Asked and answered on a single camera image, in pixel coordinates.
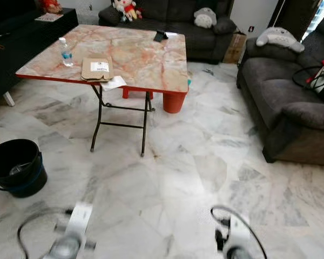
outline dark gray sofa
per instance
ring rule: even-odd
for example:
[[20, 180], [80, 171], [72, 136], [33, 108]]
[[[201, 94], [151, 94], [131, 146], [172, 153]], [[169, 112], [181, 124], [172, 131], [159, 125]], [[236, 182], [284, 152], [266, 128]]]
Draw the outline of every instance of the dark gray sofa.
[[255, 41], [246, 43], [237, 85], [261, 134], [265, 159], [324, 165], [324, 102], [292, 81], [297, 70], [324, 60], [324, 19], [303, 41], [302, 54], [273, 45], [257, 47]]
[[193, 24], [197, 0], [136, 0], [136, 3], [142, 8], [143, 19], [121, 22], [121, 14], [110, 6], [99, 13], [99, 25], [177, 32], [186, 36], [188, 59], [209, 63], [218, 63], [223, 59], [236, 29], [228, 18], [232, 0], [218, 0], [218, 23], [211, 29]]

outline gray plush toy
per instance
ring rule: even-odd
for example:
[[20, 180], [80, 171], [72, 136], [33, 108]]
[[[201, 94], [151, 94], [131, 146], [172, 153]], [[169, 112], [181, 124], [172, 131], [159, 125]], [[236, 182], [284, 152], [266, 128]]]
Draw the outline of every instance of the gray plush toy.
[[203, 28], [211, 28], [211, 26], [215, 26], [217, 24], [216, 14], [207, 7], [199, 9], [194, 13], [194, 24]]
[[270, 27], [266, 29], [258, 37], [256, 45], [261, 47], [267, 43], [287, 47], [297, 53], [301, 53], [305, 50], [305, 46], [298, 42], [289, 31], [280, 27]]

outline water bottle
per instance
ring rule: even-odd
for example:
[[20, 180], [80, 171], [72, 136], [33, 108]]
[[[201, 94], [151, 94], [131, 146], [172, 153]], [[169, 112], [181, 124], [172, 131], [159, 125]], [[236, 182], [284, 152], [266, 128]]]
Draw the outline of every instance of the water bottle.
[[65, 66], [72, 66], [73, 65], [72, 53], [70, 47], [66, 43], [66, 39], [59, 38], [59, 41], [60, 41], [61, 55], [63, 57], [63, 62]]

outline sofa armrest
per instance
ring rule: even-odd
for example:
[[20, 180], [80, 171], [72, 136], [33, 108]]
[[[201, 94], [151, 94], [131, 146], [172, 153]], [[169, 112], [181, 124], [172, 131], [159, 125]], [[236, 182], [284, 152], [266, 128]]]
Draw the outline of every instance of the sofa armrest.
[[233, 33], [237, 26], [227, 16], [220, 16], [217, 19], [217, 24], [212, 28], [215, 34], [221, 35], [226, 33]]
[[263, 58], [275, 58], [282, 59], [290, 62], [296, 61], [299, 54], [293, 52], [285, 47], [266, 44], [262, 47], [258, 47], [255, 42], [257, 38], [250, 38], [246, 41], [246, 53], [249, 58], [263, 57]]
[[108, 6], [106, 9], [100, 11], [98, 17], [111, 26], [117, 26], [121, 20], [120, 12], [113, 6]]
[[282, 108], [290, 120], [316, 130], [324, 130], [324, 104], [291, 103]]

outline black bucket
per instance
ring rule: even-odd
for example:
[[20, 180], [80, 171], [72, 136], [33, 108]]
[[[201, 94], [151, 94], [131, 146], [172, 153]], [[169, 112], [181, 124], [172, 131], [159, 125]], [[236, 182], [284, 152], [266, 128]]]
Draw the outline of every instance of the black bucket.
[[0, 144], [0, 190], [28, 197], [46, 182], [42, 153], [33, 141], [15, 139]]

